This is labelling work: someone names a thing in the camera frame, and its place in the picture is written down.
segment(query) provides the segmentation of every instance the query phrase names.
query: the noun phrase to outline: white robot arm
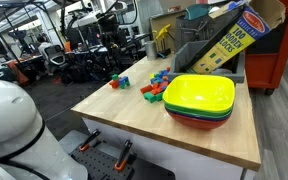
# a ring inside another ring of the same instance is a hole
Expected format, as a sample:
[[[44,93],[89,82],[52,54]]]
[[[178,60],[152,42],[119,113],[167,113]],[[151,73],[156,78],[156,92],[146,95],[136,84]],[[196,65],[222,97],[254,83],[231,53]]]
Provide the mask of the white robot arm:
[[[8,171],[10,165],[31,169],[42,179],[86,180],[88,176],[45,127],[32,98],[17,85],[0,81],[0,166]],[[8,172],[19,180],[39,179],[22,170],[13,174],[14,168]]]

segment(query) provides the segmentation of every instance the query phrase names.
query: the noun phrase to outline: plastic bowl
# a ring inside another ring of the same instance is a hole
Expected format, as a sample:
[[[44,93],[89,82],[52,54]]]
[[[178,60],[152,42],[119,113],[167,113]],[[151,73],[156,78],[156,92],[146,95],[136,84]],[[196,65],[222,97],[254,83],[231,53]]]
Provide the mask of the plastic bowl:
[[[225,116],[221,116],[221,117],[210,117],[210,116],[200,116],[200,115],[196,115],[196,114],[187,114],[187,113],[183,113],[183,112],[179,112],[179,111],[174,111],[172,109],[169,109],[167,107],[165,107],[166,111],[171,112],[173,114],[178,114],[180,116],[186,116],[189,118],[196,118],[196,119],[201,119],[201,120],[205,120],[205,121],[223,121],[227,118],[229,118],[232,114],[232,111],[230,111],[227,115]]]
[[[225,119],[223,121],[205,121],[197,118],[189,118],[185,116],[181,116],[178,114],[171,113],[167,111],[167,113],[177,122],[189,126],[195,129],[203,129],[203,130],[211,130],[222,126],[229,119]]]
[[[226,77],[182,75],[166,88],[163,100],[183,108],[225,113],[233,106],[234,96],[234,83]]]
[[[183,108],[183,107],[179,107],[179,106],[174,106],[172,104],[169,104],[167,102],[164,102],[164,106],[169,108],[169,109],[173,109],[174,111],[178,111],[178,112],[183,112],[183,113],[188,113],[188,114],[195,114],[195,115],[200,115],[200,116],[210,116],[210,117],[218,117],[218,116],[225,116],[227,115],[229,112],[232,111],[233,106],[226,112],[207,112],[207,111],[199,111],[199,110],[195,110],[195,109],[188,109],[188,108]]]

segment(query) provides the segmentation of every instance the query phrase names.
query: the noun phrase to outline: green toy block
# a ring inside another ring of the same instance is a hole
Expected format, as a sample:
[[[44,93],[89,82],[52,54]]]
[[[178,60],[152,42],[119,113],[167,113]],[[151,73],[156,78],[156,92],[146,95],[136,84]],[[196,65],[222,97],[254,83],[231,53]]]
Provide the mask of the green toy block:
[[[164,93],[164,92],[155,95],[156,101],[162,101],[162,99],[163,99],[163,93]]]
[[[154,103],[154,102],[156,101],[156,97],[155,97],[152,93],[150,93],[150,92],[146,92],[146,93],[144,94],[144,98],[145,98],[146,100],[148,100],[150,103]]]
[[[114,74],[114,75],[112,76],[112,80],[118,80],[118,75],[117,75],[117,74]]]

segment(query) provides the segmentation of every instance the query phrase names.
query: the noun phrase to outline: red cabinet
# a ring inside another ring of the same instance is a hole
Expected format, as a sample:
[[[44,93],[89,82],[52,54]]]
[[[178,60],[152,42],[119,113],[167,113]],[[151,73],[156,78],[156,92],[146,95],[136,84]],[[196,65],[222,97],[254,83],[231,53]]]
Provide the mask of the red cabinet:
[[[249,87],[265,88],[271,95],[278,88],[288,59],[288,0],[286,20],[246,51],[245,71]]]

